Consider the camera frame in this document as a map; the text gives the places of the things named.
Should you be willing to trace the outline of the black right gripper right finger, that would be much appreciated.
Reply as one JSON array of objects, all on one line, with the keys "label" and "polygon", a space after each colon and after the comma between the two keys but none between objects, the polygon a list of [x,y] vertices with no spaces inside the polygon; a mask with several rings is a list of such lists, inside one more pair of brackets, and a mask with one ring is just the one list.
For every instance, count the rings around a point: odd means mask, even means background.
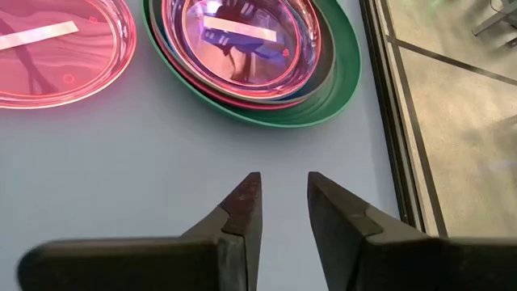
[{"label": "black right gripper right finger", "polygon": [[514,239],[431,237],[319,172],[307,196],[330,290],[516,291]]}]

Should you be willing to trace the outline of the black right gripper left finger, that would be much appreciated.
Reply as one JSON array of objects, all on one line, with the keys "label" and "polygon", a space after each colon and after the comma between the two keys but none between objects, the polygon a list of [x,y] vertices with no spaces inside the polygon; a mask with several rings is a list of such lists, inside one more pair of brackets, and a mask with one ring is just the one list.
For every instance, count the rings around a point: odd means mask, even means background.
[{"label": "black right gripper left finger", "polygon": [[251,172],[179,236],[49,241],[20,258],[17,281],[34,291],[251,291],[262,232],[262,179]]}]

